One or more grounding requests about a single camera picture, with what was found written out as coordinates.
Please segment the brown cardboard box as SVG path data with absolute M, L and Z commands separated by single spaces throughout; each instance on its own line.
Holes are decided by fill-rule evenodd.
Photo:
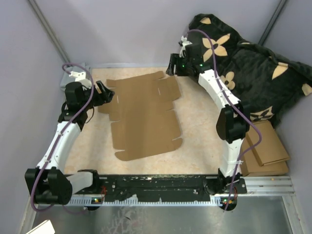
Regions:
M 112 101 L 98 108 L 108 114 L 116 158 L 131 161 L 172 152 L 183 142 L 174 109 L 181 96 L 174 76 L 163 71 L 106 81 Z

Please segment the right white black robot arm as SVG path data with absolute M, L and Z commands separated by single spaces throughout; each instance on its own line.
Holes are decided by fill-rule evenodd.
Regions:
M 211 195 L 228 193 L 240 179 L 237 170 L 241 163 L 240 149 L 249 130 L 249 124 L 240 114 L 247 114 L 249 108 L 222 83 L 215 68 L 204 65 L 199 44 L 184 40 L 179 45 L 181 50 L 171 54 L 166 74 L 197 78 L 220 111 L 216 131 L 224 144 L 222 162 L 217 177 L 208 179 L 205 189 Z

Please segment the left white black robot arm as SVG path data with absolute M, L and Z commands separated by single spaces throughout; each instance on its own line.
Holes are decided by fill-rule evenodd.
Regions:
M 114 91 L 101 81 L 87 87 L 81 82 L 65 86 L 65 102 L 58 118 L 57 131 L 42 160 L 25 172 L 25 181 L 31 196 L 31 204 L 66 205 L 78 192 L 97 193 L 101 181 L 97 170 L 84 169 L 65 175 L 64 168 L 77 137 L 87 123 L 90 109 L 108 104 Z

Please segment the lower folded cardboard box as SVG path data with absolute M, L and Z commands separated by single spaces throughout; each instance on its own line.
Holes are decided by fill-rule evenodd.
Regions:
M 260 166 L 255 159 L 252 149 L 244 154 L 240 165 L 243 176 L 282 176 L 288 173 L 286 162 Z

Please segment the folded cardboard box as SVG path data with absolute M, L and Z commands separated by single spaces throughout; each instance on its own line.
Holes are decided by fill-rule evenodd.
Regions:
M 286 162 L 260 166 L 255 159 L 252 149 L 244 154 L 240 165 L 243 176 L 282 176 L 288 173 Z
M 269 121 L 254 123 L 260 131 L 262 140 L 252 149 L 260 166 L 286 162 L 290 159 L 286 149 Z

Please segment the upper folded cardboard box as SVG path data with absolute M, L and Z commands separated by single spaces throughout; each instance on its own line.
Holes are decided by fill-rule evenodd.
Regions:
M 269 121 L 254 123 L 260 131 L 262 140 L 252 149 L 260 166 L 286 162 L 290 159 L 286 149 Z

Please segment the grey folded cloth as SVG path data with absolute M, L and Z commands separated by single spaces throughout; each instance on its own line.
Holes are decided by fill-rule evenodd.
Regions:
M 65 65 L 63 69 L 64 69 L 64 73 L 60 82 L 60 88 L 62 91 L 65 91 L 65 86 L 68 83 L 75 82 L 73 78 L 69 77 L 69 74 L 71 71 L 74 71 L 74 72 L 86 72 L 86 71 L 90 72 L 91 71 L 90 66 L 87 65 L 85 62 L 81 64 L 76 64 L 76 65 L 74 64 Z

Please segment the black floral plush pillow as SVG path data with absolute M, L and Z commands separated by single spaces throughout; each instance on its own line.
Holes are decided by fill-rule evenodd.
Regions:
M 273 126 L 302 97 L 312 93 L 312 68 L 252 43 L 213 14 L 189 23 L 188 40 L 200 44 L 203 65 L 216 68 L 222 82 L 251 108 L 253 122 Z

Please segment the white paper corner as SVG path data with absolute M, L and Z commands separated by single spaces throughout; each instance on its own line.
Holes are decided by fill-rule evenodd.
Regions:
M 26 234 L 55 234 L 56 231 L 52 225 L 51 220 L 45 220 Z

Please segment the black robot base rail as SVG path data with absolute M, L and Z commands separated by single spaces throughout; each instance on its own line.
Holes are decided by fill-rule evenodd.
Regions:
M 205 189 L 208 179 L 217 175 L 101 175 L 99 188 L 93 193 L 78 192 L 77 195 L 98 196 L 105 201 L 124 201 L 134 195 L 139 201 L 210 201 L 212 196 L 227 197 L 229 202 L 221 208 L 233 210 L 237 197 L 247 193 L 243 177 L 231 182 L 226 193 L 209 194 Z

